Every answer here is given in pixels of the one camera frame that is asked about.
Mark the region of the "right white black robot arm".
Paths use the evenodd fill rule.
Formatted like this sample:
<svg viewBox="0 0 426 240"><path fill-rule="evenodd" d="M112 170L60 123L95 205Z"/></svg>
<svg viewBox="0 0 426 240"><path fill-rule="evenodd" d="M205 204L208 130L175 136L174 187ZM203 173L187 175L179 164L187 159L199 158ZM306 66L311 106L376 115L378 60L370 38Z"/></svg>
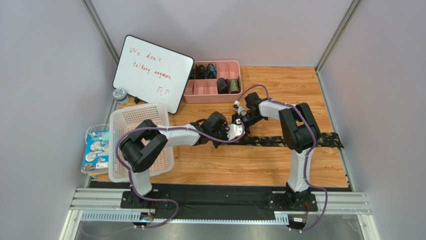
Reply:
<svg viewBox="0 0 426 240"><path fill-rule="evenodd" d="M280 122L284 143L291 154L290 175L283 196L286 208L294 211L318 210L309 181L309 167L321 131L309 105L305 102L294 105L261 99L255 92L248 94L245 101L246 108L235 101L234 122L241 120L246 128L266 119Z"/></svg>

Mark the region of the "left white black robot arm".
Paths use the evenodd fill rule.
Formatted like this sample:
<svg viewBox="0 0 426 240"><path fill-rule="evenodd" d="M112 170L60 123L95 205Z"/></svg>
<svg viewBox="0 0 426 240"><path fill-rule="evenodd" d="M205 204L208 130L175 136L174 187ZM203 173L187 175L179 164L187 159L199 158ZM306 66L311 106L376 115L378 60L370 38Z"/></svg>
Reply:
<svg viewBox="0 0 426 240"><path fill-rule="evenodd" d="M216 146L231 143L233 135L219 112L183 126L156 125L146 119L123 134L115 145L117 159L128 170L130 187L138 196L152 190L150 168L165 148L198 146L212 141Z"/></svg>

